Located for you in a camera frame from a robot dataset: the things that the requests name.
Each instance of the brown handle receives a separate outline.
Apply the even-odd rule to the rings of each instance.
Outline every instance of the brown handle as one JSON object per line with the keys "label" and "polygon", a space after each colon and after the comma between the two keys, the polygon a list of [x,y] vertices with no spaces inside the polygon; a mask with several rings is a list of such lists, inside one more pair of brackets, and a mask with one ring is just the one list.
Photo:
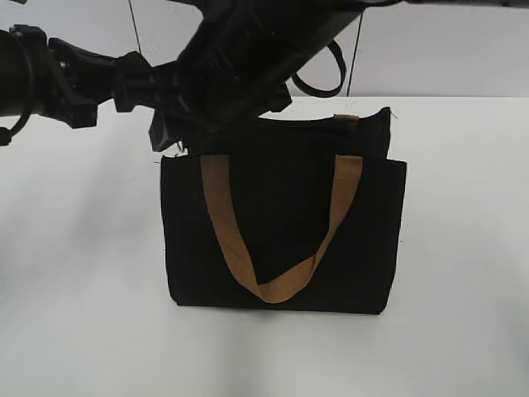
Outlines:
{"label": "brown handle", "polygon": [[261,285],[257,284],[231,201],[230,158],[228,155],[203,155],[201,165],[207,210],[230,272],[242,286],[263,301],[278,304],[292,298],[311,280],[353,202],[362,175],[363,159],[354,155],[336,156],[329,229],[316,254]]}

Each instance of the bag handle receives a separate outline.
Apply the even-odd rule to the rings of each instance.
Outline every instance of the bag handle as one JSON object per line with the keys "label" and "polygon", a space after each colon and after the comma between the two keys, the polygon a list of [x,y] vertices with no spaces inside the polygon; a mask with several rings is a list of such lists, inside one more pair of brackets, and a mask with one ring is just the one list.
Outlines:
{"label": "bag handle", "polygon": [[355,155],[337,155],[335,158],[329,229],[316,254],[301,261],[276,279],[261,285],[257,284],[254,266],[233,209],[230,157],[203,155],[201,166],[207,210],[231,274],[239,284],[263,301],[278,304],[292,298],[311,280],[353,202],[362,174],[363,159]]}

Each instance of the black fabric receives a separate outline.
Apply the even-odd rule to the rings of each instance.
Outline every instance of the black fabric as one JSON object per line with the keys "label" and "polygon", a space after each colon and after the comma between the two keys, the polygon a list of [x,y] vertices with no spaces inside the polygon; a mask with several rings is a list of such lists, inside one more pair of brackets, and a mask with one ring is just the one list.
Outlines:
{"label": "black fabric", "polygon": [[316,150],[230,158],[233,208],[258,284],[279,277],[322,244],[334,158]]}
{"label": "black fabric", "polygon": [[386,158],[389,150],[391,110],[351,120],[330,117],[314,121],[279,121],[257,118],[238,129],[209,136],[198,150],[207,154],[271,151],[320,151]]}
{"label": "black fabric", "polygon": [[[371,150],[384,151],[384,120],[361,121],[382,146],[371,142],[366,146]],[[360,154],[352,147],[341,151]],[[311,282],[281,304],[262,302],[228,270],[207,212],[200,157],[164,158],[161,200],[171,296],[193,306],[382,312],[393,283],[406,178],[405,163],[384,157],[364,158],[355,200]],[[240,151],[231,154],[230,166],[237,222],[262,284],[321,244],[328,228],[334,152],[318,146]]]}

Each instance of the white surface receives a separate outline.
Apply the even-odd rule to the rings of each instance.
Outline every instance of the white surface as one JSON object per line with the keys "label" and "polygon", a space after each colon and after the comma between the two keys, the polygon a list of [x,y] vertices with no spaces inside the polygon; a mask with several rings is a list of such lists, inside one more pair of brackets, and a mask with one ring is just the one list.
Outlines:
{"label": "white surface", "polygon": [[[201,12],[187,4],[167,0],[132,0],[141,49],[152,65],[161,65],[175,60],[189,43],[202,20]],[[350,65],[358,30],[358,21],[351,23],[338,37],[344,59]],[[333,89],[340,82],[340,71],[329,50],[317,54],[299,72],[309,85],[319,89]],[[347,92],[347,82],[341,95]],[[304,95],[288,81],[292,95]]]}
{"label": "white surface", "polygon": [[529,96],[529,9],[406,3],[365,13],[355,95]]}
{"label": "white surface", "polygon": [[285,117],[387,105],[409,171],[379,317],[177,307],[150,112],[33,119],[0,153],[0,395],[529,395],[529,100],[300,98]]}

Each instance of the white wall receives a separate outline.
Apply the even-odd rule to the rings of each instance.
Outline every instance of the white wall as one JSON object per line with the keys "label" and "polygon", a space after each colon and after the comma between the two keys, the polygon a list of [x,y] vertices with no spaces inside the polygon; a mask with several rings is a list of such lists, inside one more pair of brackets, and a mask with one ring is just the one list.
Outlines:
{"label": "white wall", "polygon": [[[172,60],[201,19],[194,7],[165,0],[133,0],[133,5],[141,44],[155,64]],[[348,65],[357,23],[338,37]],[[527,96],[528,38],[529,10],[405,3],[369,9],[360,34],[353,94]],[[338,81],[326,50],[301,75],[320,88],[332,88]]]}
{"label": "white wall", "polygon": [[105,55],[137,47],[127,0],[29,0],[23,6],[0,0],[0,29],[15,24],[39,26],[48,37]]}
{"label": "white wall", "polygon": [[[175,59],[202,19],[188,5],[131,2],[143,53],[153,65]],[[0,29],[13,23],[39,25],[50,36],[109,55],[136,48],[127,0],[30,0],[25,6],[0,1]],[[337,38],[348,65],[357,29],[358,21]],[[360,34],[352,94],[528,96],[527,39],[529,10],[406,3],[372,8],[365,13]],[[326,50],[300,74],[324,89],[334,87],[339,75]],[[301,94],[290,87],[294,95]]]}
{"label": "white wall", "polygon": [[356,95],[529,95],[529,10],[411,6],[369,9]]}

